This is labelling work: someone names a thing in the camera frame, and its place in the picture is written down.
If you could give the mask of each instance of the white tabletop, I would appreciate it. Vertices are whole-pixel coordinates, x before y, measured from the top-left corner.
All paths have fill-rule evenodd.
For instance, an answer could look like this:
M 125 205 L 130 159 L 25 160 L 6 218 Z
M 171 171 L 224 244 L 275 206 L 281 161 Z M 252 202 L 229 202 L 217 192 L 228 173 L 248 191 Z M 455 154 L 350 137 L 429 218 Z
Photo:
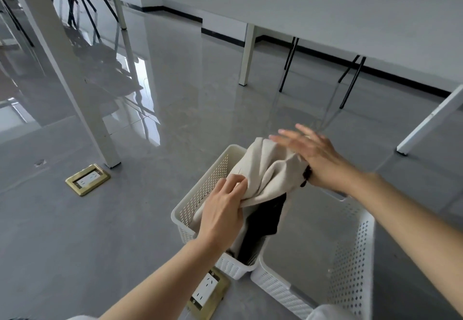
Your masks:
M 463 0 L 173 0 L 463 81 Z

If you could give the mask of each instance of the hand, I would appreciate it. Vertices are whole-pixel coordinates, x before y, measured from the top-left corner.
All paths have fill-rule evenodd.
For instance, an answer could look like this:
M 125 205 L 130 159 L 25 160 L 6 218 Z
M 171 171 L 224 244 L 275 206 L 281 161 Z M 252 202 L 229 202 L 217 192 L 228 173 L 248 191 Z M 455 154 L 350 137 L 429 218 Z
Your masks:
M 243 226 L 243 210 L 239 207 L 248 188 L 242 175 L 220 179 L 204 202 L 198 240 L 225 252 L 236 239 Z
M 278 130 L 283 136 L 270 135 L 269 138 L 300 154 L 309 163 L 312 169 L 311 184 L 349 194 L 350 180 L 360 171 L 340 156 L 325 136 L 301 124 L 296 124 L 296 128 L 303 134 Z

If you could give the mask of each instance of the person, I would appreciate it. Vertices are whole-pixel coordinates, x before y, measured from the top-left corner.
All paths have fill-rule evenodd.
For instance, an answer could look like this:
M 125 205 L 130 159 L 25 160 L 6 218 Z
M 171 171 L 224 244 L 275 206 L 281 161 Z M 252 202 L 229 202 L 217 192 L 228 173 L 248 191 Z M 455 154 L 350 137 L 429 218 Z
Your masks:
M 451 305 L 463 315 L 463 233 L 444 223 L 376 173 L 340 156 L 323 135 L 297 124 L 270 139 L 310 165 L 309 182 L 358 200 L 402 247 Z M 177 319 L 206 273 L 235 240 L 247 180 L 220 179 L 205 201 L 198 237 L 105 312 L 101 320 Z

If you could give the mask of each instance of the white plastic basket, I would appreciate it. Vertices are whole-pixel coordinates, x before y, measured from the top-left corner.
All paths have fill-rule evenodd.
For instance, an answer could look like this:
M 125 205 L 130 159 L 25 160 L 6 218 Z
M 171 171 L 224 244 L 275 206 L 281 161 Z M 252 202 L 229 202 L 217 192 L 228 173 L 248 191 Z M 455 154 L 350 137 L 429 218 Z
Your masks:
M 297 190 L 278 234 L 267 238 L 251 280 L 301 319 L 321 304 L 371 318 L 375 221 L 354 199 Z
M 170 217 L 177 224 L 183 243 L 197 237 L 197 234 L 188 226 L 201 201 L 212 191 L 221 177 L 228 176 L 245 153 L 246 149 L 236 144 L 228 146 L 225 152 L 172 211 Z M 246 272 L 254 270 L 257 267 L 257 261 L 253 265 L 244 265 L 229 254 L 223 253 L 215 266 L 228 276 L 238 280 Z

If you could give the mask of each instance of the gold outlet frame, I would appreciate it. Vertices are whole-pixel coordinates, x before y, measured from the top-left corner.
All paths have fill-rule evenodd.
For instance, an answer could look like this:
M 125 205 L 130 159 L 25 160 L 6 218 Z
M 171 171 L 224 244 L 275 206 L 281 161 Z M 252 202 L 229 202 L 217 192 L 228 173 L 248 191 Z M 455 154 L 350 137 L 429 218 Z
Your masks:
M 187 307 L 191 314 L 198 320 L 209 320 L 211 318 L 230 286 L 230 280 L 219 269 L 213 267 L 210 272 L 212 273 L 212 276 L 218 276 L 219 280 L 217 286 L 202 309 L 200 310 L 196 305 L 194 305 L 191 301 L 192 298 L 190 298 L 187 303 Z
M 88 175 L 92 171 L 97 171 L 98 174 L 101 174 L 101 176 L 98 179 L 96 179 L 95 181 L 93 181 L 92 183 L 90 183 L 86 187 L 79 188 L 78 186 L 75 185 L 75 182 L 77 180 L 79 180 L 82 177 Z M 103 182 L 108 181 L 110 178 L 111 178 L 111 176 L 106 171 L 101 169 L 100 166 L 98 166 L 96 164 L 92 164 L 92 165 L 88 166 L 87 168 L 85 168 L 84 170 L 79 171 L 77 174 L 74 174 L 73 176 L 68 177 L 65 181 L 74 190 L 74 192 L 76 192 L 79 196 L 82 197 L 85 194 L 87 194 L 90 191 L 97 188 Z

